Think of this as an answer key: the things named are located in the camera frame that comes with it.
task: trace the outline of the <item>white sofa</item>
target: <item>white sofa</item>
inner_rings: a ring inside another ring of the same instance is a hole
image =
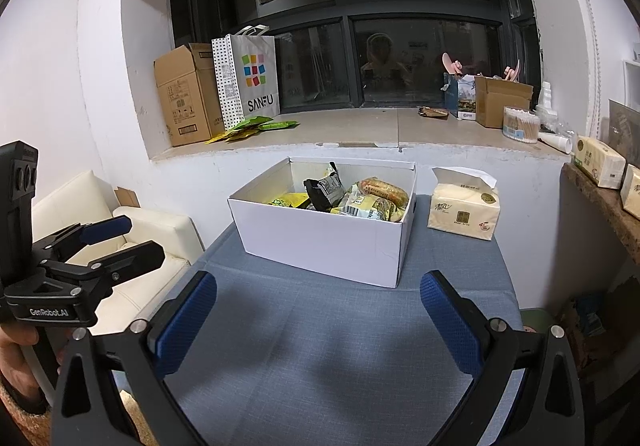
[[[160,269],[113,288],[100,302],[94,335],[120,332],[137,318],[149,318],[166,293],[203,253],[196,230],[187,216],[170,215],[141,208],[119,207],[111,214],[92,171],[86,171],[33,207],[34,242],[74,223],[86,224],[126,215],[131,231],[93,246],[86,246],[69,260],[85,266],[89,261],[146,241],[164,248]]]

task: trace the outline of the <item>white bottle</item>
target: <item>white bottle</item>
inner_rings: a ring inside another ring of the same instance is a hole
[[[551,84],[543,81],[540,89],[540,98],[536,105],[536,114],[540,117],[540,123],[546,128],[555,131],[558,124],[558,112],[551,107]]]

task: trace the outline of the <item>shopping bag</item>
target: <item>shopping bag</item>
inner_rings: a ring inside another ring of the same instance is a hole
[[[280,114],[275,41],[264,35],[268,29],[247,26],[211,41],[225,130],[247,118]]]

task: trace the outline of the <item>blue gripper pad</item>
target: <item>blue gripper pad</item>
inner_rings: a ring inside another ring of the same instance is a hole
[[[484,365],[480,342],[430,273],[420,280],[420,300],[460,371],[476,379]]]
[[[213,275],[206,273],[189,297],[175,312],[156,339],[156,375],[162,379],[178,370],[191,344],[216,302],[218,285]]]
[[[126,235],[131,231],[131,219],[126,215],[120,215],[113,219],[89,224],[80,233],[80,241],[88,246],[104,242],[114,237]]]

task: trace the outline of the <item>black snack package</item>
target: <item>black snack package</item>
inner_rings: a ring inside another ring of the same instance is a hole
[[[338,170],[335,168],[335,163],[329,163],[331,171],[319,181],[316,179],[307,179],[304,182],[306,193],[309,195],[311,204],[314,205],[316,211],[329,211],[334,206],[338,206],[338,203],[344,197],[344,187],[338,177]]]

